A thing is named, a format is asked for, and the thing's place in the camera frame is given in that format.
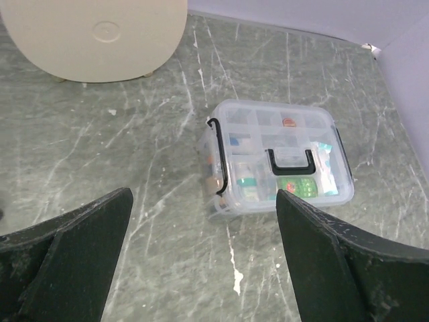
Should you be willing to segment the white green-label bottle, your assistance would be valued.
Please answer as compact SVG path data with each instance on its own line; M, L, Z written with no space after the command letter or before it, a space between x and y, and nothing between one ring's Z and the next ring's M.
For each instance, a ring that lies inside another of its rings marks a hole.
M247 163L236 163L236 182L242 198L251 203L259 202L258 185L256 177Z

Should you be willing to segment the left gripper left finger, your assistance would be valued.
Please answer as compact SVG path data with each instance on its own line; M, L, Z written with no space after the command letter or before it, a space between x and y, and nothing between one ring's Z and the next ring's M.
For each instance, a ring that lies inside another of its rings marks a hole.
M116 189L1 236L2 321L100 321L133 195Z

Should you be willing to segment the small green box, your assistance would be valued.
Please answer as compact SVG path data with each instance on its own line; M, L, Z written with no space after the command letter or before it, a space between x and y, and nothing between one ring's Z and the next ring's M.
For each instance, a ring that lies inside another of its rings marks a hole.
M301 199L318 196L317 183L311 177L279 177L277 186L278 189L288 191Z

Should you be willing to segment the white blue bandage roll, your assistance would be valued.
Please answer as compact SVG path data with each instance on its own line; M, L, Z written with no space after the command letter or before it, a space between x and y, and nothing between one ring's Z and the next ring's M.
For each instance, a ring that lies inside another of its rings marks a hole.
M235 135L229 136L229 144L232 154L253 154L255 152L255 144L251 136Z

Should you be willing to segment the teal white sachet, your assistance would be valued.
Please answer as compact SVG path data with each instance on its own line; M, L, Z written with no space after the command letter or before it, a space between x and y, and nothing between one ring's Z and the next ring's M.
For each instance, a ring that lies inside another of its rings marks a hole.
M332 146L322 142L311 142L311 149L320 181L321 193L324 196L338 195L339 192L330 165Z

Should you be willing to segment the clear plastic medicine box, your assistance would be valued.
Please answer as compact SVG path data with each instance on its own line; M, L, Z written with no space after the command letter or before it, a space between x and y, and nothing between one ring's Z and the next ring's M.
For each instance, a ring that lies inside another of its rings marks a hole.
M335 127L309 134L215 125L204 131L198 153L210 217L275 211L279 190L315 207L343 205L355 193L353 176Z

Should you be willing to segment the clear box lid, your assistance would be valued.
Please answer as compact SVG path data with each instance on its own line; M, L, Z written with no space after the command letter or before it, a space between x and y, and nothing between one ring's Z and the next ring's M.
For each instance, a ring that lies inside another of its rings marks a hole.
M343 205L355 193L334 119L319 107L223 101L198 152L211 216L273 212L280 190L316 207Z

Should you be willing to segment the cream cylindrical container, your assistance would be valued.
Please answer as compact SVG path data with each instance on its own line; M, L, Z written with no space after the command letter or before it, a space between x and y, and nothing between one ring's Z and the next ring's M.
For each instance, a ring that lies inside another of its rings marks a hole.
M2 1L19 49L48 74L82 83L152 73L175 52L187 1Z

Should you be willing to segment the small red round tin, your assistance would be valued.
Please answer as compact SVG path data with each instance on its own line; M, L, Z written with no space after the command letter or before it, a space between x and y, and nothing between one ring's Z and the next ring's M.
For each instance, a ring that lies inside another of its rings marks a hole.
M284 118L282 120L282 125L284 127L297 127L298 126L297 122L290 117Z

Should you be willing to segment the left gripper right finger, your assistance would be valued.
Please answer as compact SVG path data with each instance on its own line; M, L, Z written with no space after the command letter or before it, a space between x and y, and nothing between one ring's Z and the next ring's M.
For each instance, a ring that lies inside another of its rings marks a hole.
M428 250L379 237L278 191L302 321L427 321Z

